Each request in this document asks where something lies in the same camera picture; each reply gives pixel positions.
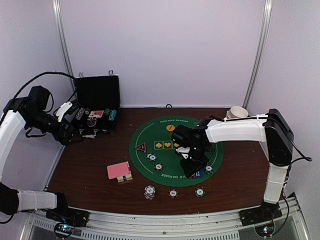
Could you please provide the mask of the blue round button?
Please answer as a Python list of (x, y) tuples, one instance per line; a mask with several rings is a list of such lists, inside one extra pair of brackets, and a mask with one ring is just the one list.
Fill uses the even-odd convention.
[(198, 178), (202, 178), (203, 177), (203, 172), (202, 171), (198, 171), (195, 173), (195, 177)]

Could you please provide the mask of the orange round button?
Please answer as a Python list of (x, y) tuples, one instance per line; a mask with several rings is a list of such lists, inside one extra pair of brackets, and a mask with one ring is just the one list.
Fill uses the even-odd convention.
[(166, 126), (166, 130), (168, 132), (173, 132), (175, 130), (175, 128), (176, 127), (174, 125), (172, 125), (172, 124), (169, 124), (169, 125)]

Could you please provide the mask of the green blue chip stack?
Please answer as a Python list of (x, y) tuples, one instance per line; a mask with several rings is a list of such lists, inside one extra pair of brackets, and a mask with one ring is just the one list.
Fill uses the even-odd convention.
[(199, 187), (195, 190), (195, 196), (198, 198), (202, 198), (205, 195), (205, 190), (202, 187)]

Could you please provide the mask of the brown chip stack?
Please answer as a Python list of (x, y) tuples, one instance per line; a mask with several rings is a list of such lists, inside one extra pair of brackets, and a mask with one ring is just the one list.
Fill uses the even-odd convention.
[(178, 191), (175, 190), (175, 189), (171, 189), (169, 192), (168, 192), (168, 196), (170, 198), (176, 198), (178, 196)]

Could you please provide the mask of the triangular black red button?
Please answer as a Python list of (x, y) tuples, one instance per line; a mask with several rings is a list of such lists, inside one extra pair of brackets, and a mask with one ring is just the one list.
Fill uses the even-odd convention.
[(146, 144), (146, 142), (140, 143), (140, 144), (138, 144), (137, 146), (135, 146), (134, 149), (135, 149), (136, 151), (140, 151), (140, 152), (146, 153), (146, 151), (147, 151), (147, 144)]

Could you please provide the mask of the blue white chip stack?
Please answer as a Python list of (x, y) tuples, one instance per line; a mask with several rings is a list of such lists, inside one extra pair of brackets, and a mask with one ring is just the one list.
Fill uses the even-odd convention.
[(156, 195), (156, 189), (152, 185), (148, 185), (144, 188), (144, 197), (147, 200), (152, 200)]

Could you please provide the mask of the pink playing card deck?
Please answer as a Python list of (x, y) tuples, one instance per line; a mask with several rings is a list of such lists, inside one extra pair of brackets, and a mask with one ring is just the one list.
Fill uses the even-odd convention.
[(106, 170), (109, 180), (128, 175), (131, 172), (130, 165), (127, 161), (108, 165)]

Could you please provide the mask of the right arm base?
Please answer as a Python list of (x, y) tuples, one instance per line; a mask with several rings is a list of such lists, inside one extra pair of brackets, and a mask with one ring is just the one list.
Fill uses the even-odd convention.
[(261, 206), (241, 210), (239, 212), (239, 217), (243, 227), (249, 225), (256, 225), (264, 222), (270, 222), (282, 216), (283, 214), (280, 209), (271, 211), (270, 209), (262, 208)]

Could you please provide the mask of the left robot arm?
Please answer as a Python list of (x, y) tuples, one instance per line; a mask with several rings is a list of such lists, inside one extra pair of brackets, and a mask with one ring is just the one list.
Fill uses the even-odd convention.
[(0, 214), (52, 209), (61, 222), (72, 218), (63, 203), (55, 203), (54, 193), (45, 193), (44, 174), (49, 173), (54, 151), (70, 143), (72, 126), (53, 114), (61, 104), (44, 86), (32, 83), (43, 76), (48, 80), (75, 77), (61, 71), (45, 71), (26, 83), (0, 81)]

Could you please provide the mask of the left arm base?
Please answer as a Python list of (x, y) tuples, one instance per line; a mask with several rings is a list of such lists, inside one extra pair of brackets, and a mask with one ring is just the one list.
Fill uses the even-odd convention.
[(86, 227), (90, 213), (85, 210), (67, 208), (66, 211), (50, 209), (45, 217), (56, 222), (65, 223), (72, 227)]

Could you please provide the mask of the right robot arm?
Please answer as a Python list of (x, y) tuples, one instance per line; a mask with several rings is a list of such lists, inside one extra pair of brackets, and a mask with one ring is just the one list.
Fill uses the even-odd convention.
[(260, 205), (266, 186), (268, 162), (262, 144), (253, 141), (224, 142), (224, 163), (204, 184), (203, 198), (183, 190), (178, 213), (211, 213)]

